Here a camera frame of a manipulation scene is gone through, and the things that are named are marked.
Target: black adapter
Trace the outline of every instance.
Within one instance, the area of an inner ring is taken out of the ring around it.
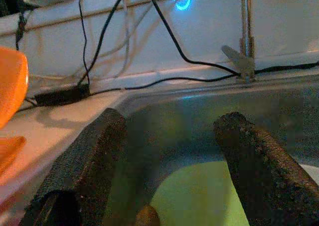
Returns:
[[[90,96],[88,84],[81,84],[35,95],[38,106],[62,106],[78,102]]]

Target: stainless steel sink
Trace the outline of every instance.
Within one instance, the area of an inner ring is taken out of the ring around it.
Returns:
[[[127,225],[173,171],[222,160],[214,121],[240,112],[270,131],[302,164],[319,167],[319,77],[269,80],[249,86],[148,91],[116,108],[128,122],[129,146],[117,166],[105,225]]]

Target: white countertop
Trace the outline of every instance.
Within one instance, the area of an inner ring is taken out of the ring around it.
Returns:
[[[0,176],[0,204],[56,159],[101,112],[125,93],[109,92],[60,107],[38,107],[17,113],[0,136],[24,136],[26,145]]]

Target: sink basin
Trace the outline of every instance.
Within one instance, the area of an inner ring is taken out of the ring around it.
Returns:
[[[301,164],[319,167],[319,77],[251,85],[193,87],[132,94],[116,109],[128,124],[128,148],[119,160],[105,225],[128,225],[174,171],[223,155],[214,121],[240,112],[265,128]]]

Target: blue light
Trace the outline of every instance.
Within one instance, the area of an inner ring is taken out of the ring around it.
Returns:
[[[188,9],[189,6],[190,6],[190,0],[181,1],[180,3],[176,4],[176,8],[182,11]]]

